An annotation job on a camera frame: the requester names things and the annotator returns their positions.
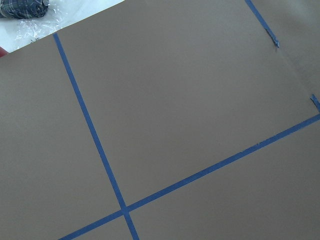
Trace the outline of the clear plastic wrap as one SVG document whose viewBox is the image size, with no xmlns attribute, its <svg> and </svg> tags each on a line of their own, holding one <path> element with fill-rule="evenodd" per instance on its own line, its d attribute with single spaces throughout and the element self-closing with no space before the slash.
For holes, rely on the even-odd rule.
<svg viewBox="0 0 320 240">
<path fill-rule="evenodd" d="M 62 29 L 68 16 L 64 3 L 63 0 L 49 0 L 45 16 L 19 19 L 14 42 L 21 48 Z"/>
</svg>

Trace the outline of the red cylinder tube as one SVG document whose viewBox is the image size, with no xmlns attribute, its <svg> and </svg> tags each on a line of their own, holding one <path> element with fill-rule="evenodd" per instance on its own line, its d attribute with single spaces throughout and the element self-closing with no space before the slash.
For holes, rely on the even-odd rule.
<svg viewBox="0 0 320 240">
<path fill-rule="evenodd" d="M 8 53 L 5 49 L 3 49 L 2 47 L 0 47 L 0 58 L 6 56 L 6 55 L 8 55 L 8 54 L 9 54 L 9 53 Z"/>
</svg>

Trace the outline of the plaid folded cloth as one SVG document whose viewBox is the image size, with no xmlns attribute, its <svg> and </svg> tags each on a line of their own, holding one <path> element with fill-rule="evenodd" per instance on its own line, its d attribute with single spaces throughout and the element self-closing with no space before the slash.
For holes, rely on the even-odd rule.
<svg viewBox="0 0 320 240">
<path fill-rule="evenodd" d="M 42 18 L 49 5 L 48 0 L 1 0 L 0 17 L 18 20 Z"/>
</svg>

